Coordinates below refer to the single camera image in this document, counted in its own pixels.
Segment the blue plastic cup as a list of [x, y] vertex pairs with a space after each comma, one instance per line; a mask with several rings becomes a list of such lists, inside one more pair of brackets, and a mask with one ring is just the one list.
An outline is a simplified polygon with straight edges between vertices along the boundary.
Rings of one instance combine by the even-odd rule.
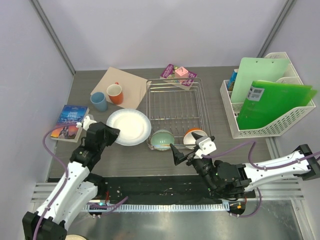
[[92, 94], [90, 101], [98, 111], [105, 112], [108, 110], [108, 102], [103, 92], [95, 92]]

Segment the metal wire dish rack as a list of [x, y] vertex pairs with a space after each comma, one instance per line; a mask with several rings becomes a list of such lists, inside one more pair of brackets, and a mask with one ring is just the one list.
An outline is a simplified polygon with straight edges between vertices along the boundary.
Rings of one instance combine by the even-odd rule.
[[199, 128], [211, 136], [211, 126], [202, 80], [149, 79], [146, 82], [146, 116], [151, 133], [171, 132], [177, 149], [190, 148], [183, 139], [188, 130]]

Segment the orange ceramic mug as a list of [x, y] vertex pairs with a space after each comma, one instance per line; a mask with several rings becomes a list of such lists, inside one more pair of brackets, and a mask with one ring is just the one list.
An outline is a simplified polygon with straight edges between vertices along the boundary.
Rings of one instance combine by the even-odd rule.
[[118, 82], [115, 82], [114, 84], [110, 85], [107, 88], [106, 93], [113, 104], [121, 105], [123, 103], [123, 90]]

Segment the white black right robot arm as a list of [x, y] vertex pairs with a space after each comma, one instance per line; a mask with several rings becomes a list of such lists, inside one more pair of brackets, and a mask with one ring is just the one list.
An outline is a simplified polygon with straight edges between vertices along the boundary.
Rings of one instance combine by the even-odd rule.
[[175, 165], [185, 162], [193, 166], [208, 188], [211, 198], [236, 201], [245, 193], [259, 186], [290, 178], [302, 178], [304, 181], [320, 177], [320, 154], [312, 153], [308, 145], [298, 146], [292, 153], [262, 162], [253, 162], [252, 152], [248, 153], [248, 162], [230, 164], [219, 160], [238, 149], [233, 147], [225, 152], [213, 154], [217, 147], [214, 136], [201, 136], [193, 133], [195, 146], [188, 154], [180, 152], [170, 145]]

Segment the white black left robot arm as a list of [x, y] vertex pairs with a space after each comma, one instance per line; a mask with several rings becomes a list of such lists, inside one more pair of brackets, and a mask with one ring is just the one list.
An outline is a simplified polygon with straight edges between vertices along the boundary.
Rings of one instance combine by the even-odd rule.
[[100, 200], [107, 192], [102, 176], [92, 173], [106, 147], [111, 146], [120, 130], [97, 122], [86, 116], [74, 127], [84, 129], [83, 137], [64, 164], [64, 174], [43, 204], [35, 212], [27, 212], [22, 218], [24, 237], [27, 240], [64, 240], [67, 231], [93, 198]]

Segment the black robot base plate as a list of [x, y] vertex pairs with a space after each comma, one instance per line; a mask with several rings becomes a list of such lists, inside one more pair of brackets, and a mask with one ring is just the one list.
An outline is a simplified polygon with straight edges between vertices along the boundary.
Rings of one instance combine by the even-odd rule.
[[128, 197], [130, 205], [220, 204], [198, 175], [99, 177], [96, 200], [116, 204]]

